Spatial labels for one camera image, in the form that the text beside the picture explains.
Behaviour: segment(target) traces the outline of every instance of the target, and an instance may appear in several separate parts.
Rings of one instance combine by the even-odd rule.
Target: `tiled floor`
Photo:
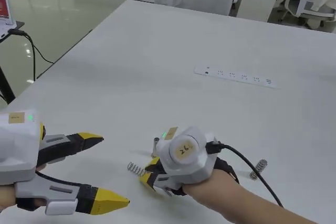
[[[10,0],[10,5],[15,19],[26,23],[22,30],[30,34],[45,58],[55,61],[124,1]],[[1,43],[0,66],[15,95],[20,95],[33,79],[29,41],[11,36]],[[39,75],[49,64],[38,55],[36,66]],[[0,101],[0,109],[5,105]]]

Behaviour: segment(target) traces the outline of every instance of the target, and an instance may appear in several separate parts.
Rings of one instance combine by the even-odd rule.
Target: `black stand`
[[[1,67],[0,67],[0,93],[5,98],[7,104],[10,104],[15,99],[15,95]]]
[[[20,29],[21,27],[23,27],[25,23],[17,21],[16,24],[17,24],[16,29]],[[5,39],[7,39],[9,36],[10,35],[7,35],[3,39],[1,39],[0,43],[3,42]],[[7,104],[10,104],[15,99],[15,95],[1,67],[0,67],[0,93],[5,98],[5,101],[7,102]]]

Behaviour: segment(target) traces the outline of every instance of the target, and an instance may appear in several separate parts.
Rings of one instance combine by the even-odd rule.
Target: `white power strip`
[[[266,79],[266,78],[258,77],[258,76],[252,76],[246,73],[224,72],[222,70],[212,68],[212,67],[196,67],[194,69],[194,73],[201,74],[203,76],[217,77],[217,78],[222,78],[225,80],[249,83],[253,85],[264,86],[264,87],[269,87],[269,88],[274,88],[274,89],[277,88],[275,82],[271,79]]]

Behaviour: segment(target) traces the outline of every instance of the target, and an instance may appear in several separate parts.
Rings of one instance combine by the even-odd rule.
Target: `red screen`
[[[0,18],[8,18],[9,13],[7,9],[6,0],[0,0]]]

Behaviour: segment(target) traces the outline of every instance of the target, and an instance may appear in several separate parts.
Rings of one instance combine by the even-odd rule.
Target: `cord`
[[[44,59],[46,62],[50,64],[54,64],[54,62],[47,60],[44,58],[44,56],[41,54],[40,50],[35,46],[31,36],[26,33],[25,31],[19,30],[19,29],[10,29],[8,31],[9,34],[11,35],[18,35],[18,36],[24,36],[26,39],[29,40],[30,44],[32,45],[32,50],[33,50],[33,81],[36,81],[36,52],[35,49],[38,51],[38,53],[41,55],[42,59]]]
[[[33,81],[36,81],[36,53],[35,53],[34,42],[33,42],[32,38],[28,34],[24,35],[24,37],[26,39],[28,39],[29,42],[32,45],[32,49],[33,49]]]
[[[278,203],[278,205],[280,207],[283,207],[281,201],[279,200],[278,196],[275,194],[275,192],[272,190],[272,188],[267,184],[267,182],[264,180],[264,178],[261,176],[261,174],[256,170],[256,168],[254,167],[254,165],[239,151],[237,151],[236,149],[234,149],[233,147],[226,145],[226,144],[219,144],[221,149],[228,149],[230,151],[232,151],[233,153],[235,153],[237,156],[239,156],[258,176],[258,178],[260,179],[260,181],[265,185],[265,187],[269,190],[269,192],[272,194],[272,196],[274,197],[275,201]]]
[[[42,59],[44,59],[46,62],[50,63],[50,64],[54,64],[54,62],[50,61],[50,60],[47,60],[46,58],[44,58],[44,56],[41,54],[40,50],[38,50],[38,48],[35,46],[34,44],[34,47],[35,49],[38,51],[38,53],[41,55]]]

